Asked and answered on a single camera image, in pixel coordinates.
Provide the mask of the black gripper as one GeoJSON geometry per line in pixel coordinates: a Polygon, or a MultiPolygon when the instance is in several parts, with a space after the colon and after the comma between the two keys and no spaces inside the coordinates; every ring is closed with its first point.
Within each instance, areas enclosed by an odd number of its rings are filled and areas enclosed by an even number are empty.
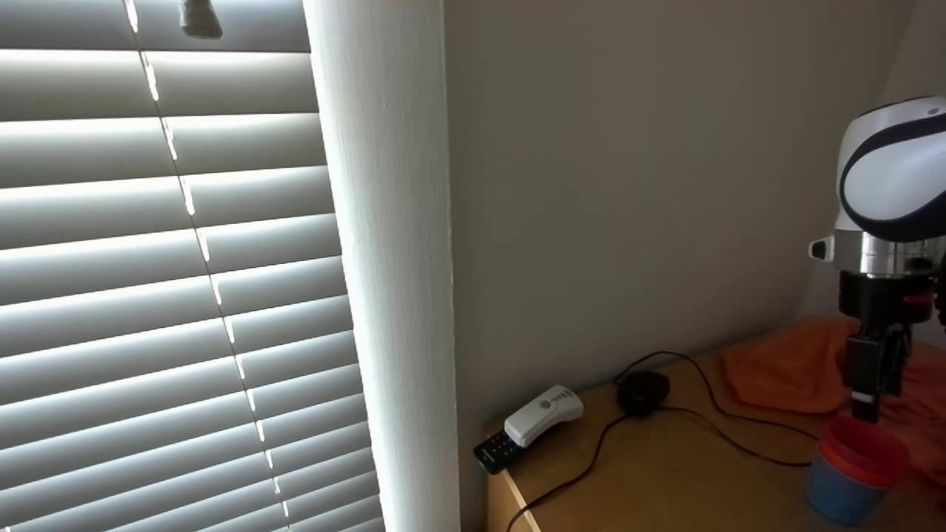
{"type": "Polygon", "coordinates": [[[840,276],[840,311],[855,320],[855,335],[845,341],[842,382],[855,394],[852,414],[857,420],[874,423],[874,395],[901,389],[910,327],[931,315],[931,305],[928,276],[840,276]]]}

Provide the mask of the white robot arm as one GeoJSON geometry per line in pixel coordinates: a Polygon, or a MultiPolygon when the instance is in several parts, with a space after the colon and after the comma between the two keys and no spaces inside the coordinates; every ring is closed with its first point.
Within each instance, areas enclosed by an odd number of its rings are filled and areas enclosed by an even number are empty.
{"type": "Polygon", "coordinates": [[[910,327],[944,314],[946,100],[936,95],[857,114],[836,154],[836,221],[808,258],[840,273],[840,311],[855,320],[842,385],[852,414],[874,423],[901,394],[910,327]]]}

